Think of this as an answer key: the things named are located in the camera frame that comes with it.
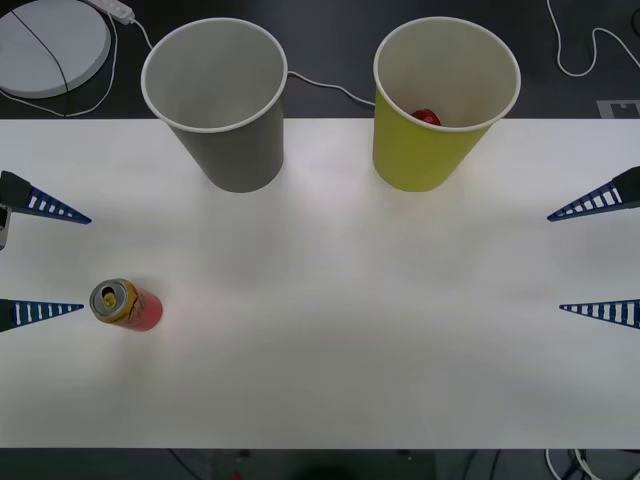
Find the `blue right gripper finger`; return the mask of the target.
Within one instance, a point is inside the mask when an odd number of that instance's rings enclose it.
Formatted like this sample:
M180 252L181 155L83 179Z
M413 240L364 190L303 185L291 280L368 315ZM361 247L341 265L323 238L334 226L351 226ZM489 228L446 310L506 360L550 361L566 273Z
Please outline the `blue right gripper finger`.
M633 167L609 182L561 207L550 222L639 207L640 168Z
M639 299L561 304L559 309L636 330L640 326Z

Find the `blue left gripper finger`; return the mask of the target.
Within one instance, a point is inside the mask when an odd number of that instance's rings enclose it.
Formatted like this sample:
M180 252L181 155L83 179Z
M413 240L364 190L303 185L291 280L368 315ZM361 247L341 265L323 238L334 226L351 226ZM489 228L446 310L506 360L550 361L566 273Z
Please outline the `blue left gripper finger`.
M0 332L82 310L82 304L35 302L26 300L0 300Z
M1 204L13 212L88 225L92 220L61 200L9 172L1 172Z

